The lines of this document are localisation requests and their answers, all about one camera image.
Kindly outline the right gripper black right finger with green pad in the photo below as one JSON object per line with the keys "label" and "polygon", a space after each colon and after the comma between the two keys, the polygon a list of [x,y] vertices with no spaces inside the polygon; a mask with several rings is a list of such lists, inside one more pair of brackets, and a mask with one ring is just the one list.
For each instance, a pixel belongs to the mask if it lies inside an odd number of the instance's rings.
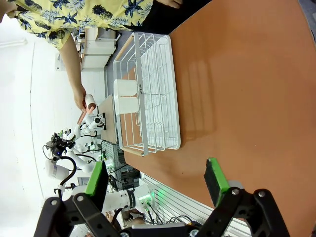
{"label": "right gripper black right finger with green pad", "polygon": [[204,179],[215,208],[198,231],[198,237],[223,236],[234,218],[243,219],[253,237],[290,236],[269,190],[257,189],[251,194],[231,186],[216,158],[206,160]]}

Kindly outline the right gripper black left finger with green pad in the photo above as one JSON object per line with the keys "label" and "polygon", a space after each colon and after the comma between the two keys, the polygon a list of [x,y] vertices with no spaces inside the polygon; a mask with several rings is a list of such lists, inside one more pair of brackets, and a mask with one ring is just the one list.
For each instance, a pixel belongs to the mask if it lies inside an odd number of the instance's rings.
{"label": "right gripper black left finger with green pad", "polygon": [[85,224],[95,237],[119,237],[113,225],[102,214],[108,186],[108,173],[103,161],[97,162],[82,193],[63,201],[48,198],[41,210],[35,237],[68,237],[74,226]]}

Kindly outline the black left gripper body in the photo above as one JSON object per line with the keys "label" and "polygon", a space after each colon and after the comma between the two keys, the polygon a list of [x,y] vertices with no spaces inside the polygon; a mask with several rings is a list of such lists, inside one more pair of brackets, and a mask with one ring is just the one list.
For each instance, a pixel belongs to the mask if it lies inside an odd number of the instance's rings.
{"label": "black left gripper body", "polygon": [[54,133],[51,137],[51,152],[53,157],[61,157],[67,148],[71,149],[75,146],[73,139],[65,140],[57,133]]}

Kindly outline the person's right hand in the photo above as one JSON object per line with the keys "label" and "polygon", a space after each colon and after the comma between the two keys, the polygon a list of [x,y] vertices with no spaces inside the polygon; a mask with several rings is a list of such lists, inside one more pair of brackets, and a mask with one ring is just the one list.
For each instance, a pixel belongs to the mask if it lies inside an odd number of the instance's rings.
{"label": "person's right hand", "polygon": [[73,95],[74,95],[74,101],[76,106],[81,110],[84,111],[86,109],[85,105],[85,96],[86,96],[86,90],[82,85],[75,86],[73,88]]}

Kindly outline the person's left hand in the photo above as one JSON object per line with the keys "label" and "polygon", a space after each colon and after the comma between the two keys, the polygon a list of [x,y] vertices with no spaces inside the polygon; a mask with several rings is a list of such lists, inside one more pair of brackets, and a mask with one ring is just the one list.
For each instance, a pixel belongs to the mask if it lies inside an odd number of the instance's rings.
{"label": "person's left hand", "polygon": [[175,9],[179,9],[182,6],[183,1],[182,0],[166,0],[164,4],[170,7],[173,7]]}

